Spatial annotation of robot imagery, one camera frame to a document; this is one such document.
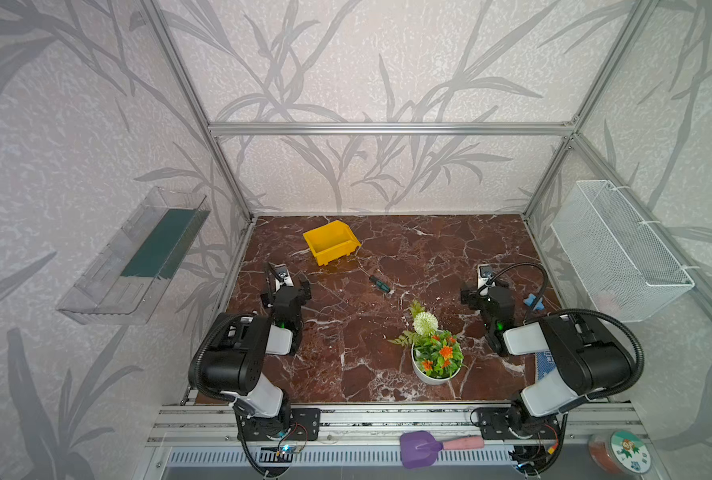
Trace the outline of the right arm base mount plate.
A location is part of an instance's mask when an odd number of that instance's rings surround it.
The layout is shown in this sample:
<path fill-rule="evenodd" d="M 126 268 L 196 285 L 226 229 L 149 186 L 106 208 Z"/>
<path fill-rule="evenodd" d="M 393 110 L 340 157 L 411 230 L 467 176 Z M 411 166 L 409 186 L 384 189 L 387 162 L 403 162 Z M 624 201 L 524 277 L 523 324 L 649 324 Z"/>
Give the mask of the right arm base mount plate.
<path fill-rule="evenodd" d="M 563 429 L 556 415 L 536 417 L 516 404 L 476 408 L 470 421 L 490 440 L 559 440 Z"/>

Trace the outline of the yellow plastic bin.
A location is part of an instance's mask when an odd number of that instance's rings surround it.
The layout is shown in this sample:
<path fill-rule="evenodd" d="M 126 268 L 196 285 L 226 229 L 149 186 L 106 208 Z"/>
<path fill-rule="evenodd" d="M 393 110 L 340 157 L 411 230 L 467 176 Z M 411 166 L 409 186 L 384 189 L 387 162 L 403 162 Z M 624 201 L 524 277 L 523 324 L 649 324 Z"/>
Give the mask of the yellow plastic bin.
<path fill-rule="evenodd" d="M 336 220 L 303 234 L 317 264 L 326 266 L 362 246 L 346 223 Z"/>

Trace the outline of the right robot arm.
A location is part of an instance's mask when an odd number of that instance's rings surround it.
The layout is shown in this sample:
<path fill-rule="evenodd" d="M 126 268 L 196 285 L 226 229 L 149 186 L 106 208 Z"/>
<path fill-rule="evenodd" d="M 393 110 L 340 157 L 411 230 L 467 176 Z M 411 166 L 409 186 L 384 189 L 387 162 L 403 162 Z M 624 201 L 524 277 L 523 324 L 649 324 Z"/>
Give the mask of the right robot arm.
<path fill-rule="evenodd" d="M 514 294 L 503 277 L 521 267 L 536 268 L 542 284 L 527 302 L 524 322 L 518 325 Z M 480 314 L 490 348 L 501 357 L 548 353 L 555 364 L 511 401 L 505 419 L 513 430 L 534 429 L 593 400 L 622 393 L 642 377 L 643 346 L 618 319 L 582 308 L 536 314 L 547 290 L 548 275 L 541 264 L 520 262 L 500 271 L 480 264 L 476 270 L 477 285 L 463 287 L 460 298 Z"/>

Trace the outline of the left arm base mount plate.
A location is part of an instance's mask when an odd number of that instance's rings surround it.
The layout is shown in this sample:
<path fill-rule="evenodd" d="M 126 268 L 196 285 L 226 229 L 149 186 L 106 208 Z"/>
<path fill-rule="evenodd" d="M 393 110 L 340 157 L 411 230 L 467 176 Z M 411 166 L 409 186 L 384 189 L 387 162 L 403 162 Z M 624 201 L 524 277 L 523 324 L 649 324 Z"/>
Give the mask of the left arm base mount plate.
<path fill-rule="evenodd" d="M 282 438 L 315 441 L 318 439 L 322 411 L 318 408 L 282 410 L 273 418 L 249 417 L 237 414 L 241 437 L 247 442 L 280 440 Z"/>

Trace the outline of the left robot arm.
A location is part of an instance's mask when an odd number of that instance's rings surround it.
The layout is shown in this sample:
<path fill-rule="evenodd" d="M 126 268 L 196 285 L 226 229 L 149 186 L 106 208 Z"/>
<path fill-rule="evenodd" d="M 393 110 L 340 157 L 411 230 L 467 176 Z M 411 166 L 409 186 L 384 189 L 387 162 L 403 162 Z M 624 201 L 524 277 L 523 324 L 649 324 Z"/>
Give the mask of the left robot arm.
<path fill-rule="evenodd" d="M 284 265 L 266 265 L 265 315 L 221 313 L 197 348 L 189 386 L 226 401 L 239 419 L 284 430 L 291 422 L 288 394 L 263 373 L 268 356 L 294 356 L 304 331 L 302 308 L 312 299 L 305 275 L 295 281 Z"/>

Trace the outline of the green handled screwdriver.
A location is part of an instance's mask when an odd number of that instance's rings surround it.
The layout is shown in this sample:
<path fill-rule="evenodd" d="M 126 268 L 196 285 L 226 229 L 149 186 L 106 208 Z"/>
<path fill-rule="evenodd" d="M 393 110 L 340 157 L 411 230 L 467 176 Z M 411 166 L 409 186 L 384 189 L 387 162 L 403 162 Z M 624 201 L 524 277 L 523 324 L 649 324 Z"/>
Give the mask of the green handled screwdriver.
<path fill-rule="evenodd" d="M 369 277 L 369 280 L 375 285 L 376 288 L 378 288 L 381 292 L 385 294 L 390 294 L 392 292 L 392 288 L 383 280 L 379 279 L 377 276 L 371 275 Z"/>

